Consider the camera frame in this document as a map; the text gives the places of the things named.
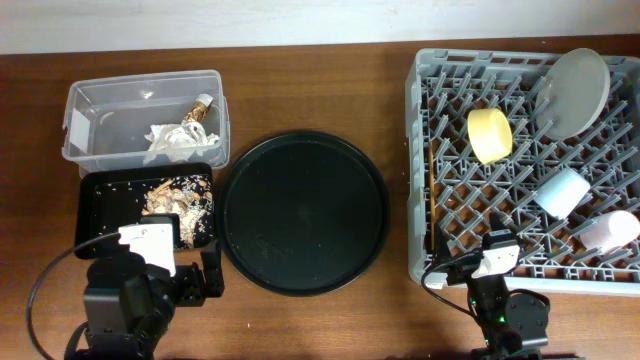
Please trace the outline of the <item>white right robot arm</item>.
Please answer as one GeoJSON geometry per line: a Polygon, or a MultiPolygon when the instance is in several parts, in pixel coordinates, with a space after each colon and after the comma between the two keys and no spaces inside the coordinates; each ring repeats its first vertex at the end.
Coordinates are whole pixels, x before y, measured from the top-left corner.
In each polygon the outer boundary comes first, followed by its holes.
{"type": "Polygon", "coordinates": [[[435,259],[427,272],[444,272],[448,285],[467,286],[463,312],[480,327],[483,348],[471,351],[473,359],[540,359],[548,344],[546,328],[550,300],[526,289],[511,290],[505,276],[519,264],[523,241],[498,215],[489,216],[489,231],[481,245],[454,256],[441,226],[434,227],[435,259]]]}

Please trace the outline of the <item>wooden chopstick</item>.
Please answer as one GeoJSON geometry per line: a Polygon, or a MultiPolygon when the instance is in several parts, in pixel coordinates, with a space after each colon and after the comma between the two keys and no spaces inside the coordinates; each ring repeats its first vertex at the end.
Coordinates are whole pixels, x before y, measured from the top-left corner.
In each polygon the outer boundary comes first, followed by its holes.
{"type": "Polygon", "coordinates": [[[435,224],[437,222],[437,211],[436,211],[436,187],[435,187],[435,170],[436,167],[434,165],[434,154],[433,147],[429,148],[429,188],[430,188],[430,209],[431,209],[431,223],[435,224]]]}
{"type": "Polygon", "coordinates": [[[428,148],[428,171],[429,171],[429,220],[430,220],[430,250],[431,253],[435,253],[435,190],[434,190],[434,165],[433,165],[433,149],[431,146],[428,148]]]}

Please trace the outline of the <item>blue plastic cup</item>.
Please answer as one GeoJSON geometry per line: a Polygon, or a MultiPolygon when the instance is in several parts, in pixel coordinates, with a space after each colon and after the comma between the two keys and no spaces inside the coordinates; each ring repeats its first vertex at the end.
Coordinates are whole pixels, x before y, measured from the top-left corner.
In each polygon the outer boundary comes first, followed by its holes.
{"type": "Polygon", "coordinates": [[[578,172],[565,168],[536,190],[534,201],[552,217],[564,219],[578,206],[590,187],[578,172]]]}

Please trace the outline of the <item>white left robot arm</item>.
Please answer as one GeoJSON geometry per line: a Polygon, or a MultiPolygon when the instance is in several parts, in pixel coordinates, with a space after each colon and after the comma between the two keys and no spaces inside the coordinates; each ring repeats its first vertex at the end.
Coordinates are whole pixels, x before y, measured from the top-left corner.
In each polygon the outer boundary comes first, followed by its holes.
{"type": "Polygon", "coordinates": [[[221,247],[200,252],[201,264],[176,274],[148,264],[126,246],[89,267],[83,302],[87,321],[71,336],[66,359],[151,359],[178,307],[201,307],[224,292],[221,247]]]}

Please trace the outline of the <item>grey round plate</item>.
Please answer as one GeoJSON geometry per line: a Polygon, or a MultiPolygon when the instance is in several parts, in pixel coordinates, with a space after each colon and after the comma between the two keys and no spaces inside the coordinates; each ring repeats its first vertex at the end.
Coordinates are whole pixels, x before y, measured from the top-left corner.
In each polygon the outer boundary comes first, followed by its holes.
{"type": "Polygon", "coordinates": [[[536,124],[551,126],[545,136],[564,140],[589,128],[608,98],[611,76],[594,50],[579,48],[560,57],[545,75],[536,96],[536,124]]]}

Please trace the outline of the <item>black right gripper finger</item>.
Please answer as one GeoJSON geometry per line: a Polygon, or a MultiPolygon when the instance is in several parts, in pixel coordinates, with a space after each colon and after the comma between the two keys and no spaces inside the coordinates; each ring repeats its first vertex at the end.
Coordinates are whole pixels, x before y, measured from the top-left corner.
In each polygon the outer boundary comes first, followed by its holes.
{"type": "Polygon", "coordinates": [[[433,229],[433,242],[434,242],[434,254],[437,260],[444,260],[448,257],[448,246],[447,239],[445,234],[441,228],[441,226],[436,223],[433,229]]]}
{"type": "Polygon", "coordinates": [[[506,235],[510,233],[510,229],[501,221],[496,213],[489,215],[490,235],[506,235]]]}

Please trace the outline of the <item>peanut shells and rice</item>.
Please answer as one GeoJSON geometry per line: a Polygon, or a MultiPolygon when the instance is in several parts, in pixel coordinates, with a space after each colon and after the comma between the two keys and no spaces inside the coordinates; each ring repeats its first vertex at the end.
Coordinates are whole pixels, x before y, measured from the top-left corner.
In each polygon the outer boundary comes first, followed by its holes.
{"type": "Polygon", "coordinates": [[[180,220],[180,240],[174,248],[200,248],[212,238],[213,208],[210,178],[205,175],[101,184],[92,197],[90,235],[136,224],[143,215],[173,213],[180,220]]]}

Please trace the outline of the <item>brown paper wrapper stick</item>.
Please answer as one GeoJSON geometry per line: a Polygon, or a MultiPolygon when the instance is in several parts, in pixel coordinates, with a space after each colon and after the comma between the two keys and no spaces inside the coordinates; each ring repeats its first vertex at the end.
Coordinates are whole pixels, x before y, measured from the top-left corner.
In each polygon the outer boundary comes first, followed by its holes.
{"type": "Polygon", "coordinates": [[[209,113],[213,97],[209,94],[197,96],[191,109],[184,116],[183,123],[201,123],[209,113]]]}

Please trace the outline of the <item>pink plastic cup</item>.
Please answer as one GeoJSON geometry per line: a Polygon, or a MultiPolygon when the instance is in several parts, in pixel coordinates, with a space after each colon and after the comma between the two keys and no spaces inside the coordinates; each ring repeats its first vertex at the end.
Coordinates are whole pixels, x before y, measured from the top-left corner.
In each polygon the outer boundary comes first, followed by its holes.
{"type": "Polygon", "coordinates": [[[625,246],[639,236],[639,220],[629,211],[616,210],[595,218],[595,224],[580,235],[587,250],[603,252],[625,246]]]}

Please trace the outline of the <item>white paper napkin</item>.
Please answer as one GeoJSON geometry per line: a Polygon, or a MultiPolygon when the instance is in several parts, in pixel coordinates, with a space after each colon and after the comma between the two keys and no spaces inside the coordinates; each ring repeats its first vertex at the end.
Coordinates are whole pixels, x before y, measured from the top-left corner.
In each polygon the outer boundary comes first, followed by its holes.
{"type": "Polygon", "coordinates": [[[220,136],[206,134],[199,122],[182,121],[180,124],[151,125],[151,132],[145,139],[151,142],[149,151],[168,151],[171,162],[186,161],[193,152],[174,153],[175,149],[199,146],[213,146],[220,142],[220,136]]]}

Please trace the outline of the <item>yellow plastic bowl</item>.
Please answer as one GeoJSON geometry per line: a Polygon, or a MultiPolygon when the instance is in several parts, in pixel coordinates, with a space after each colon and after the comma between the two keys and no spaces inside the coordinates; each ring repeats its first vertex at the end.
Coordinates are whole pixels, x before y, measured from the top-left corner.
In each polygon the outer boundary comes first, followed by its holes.
{"type": "Polygon", "coordinates": [[[482,164],[492,164],[512,152],[513,136],[505,114],[497,108],[472,110],[467,132],[474,154],[482,164]]]}

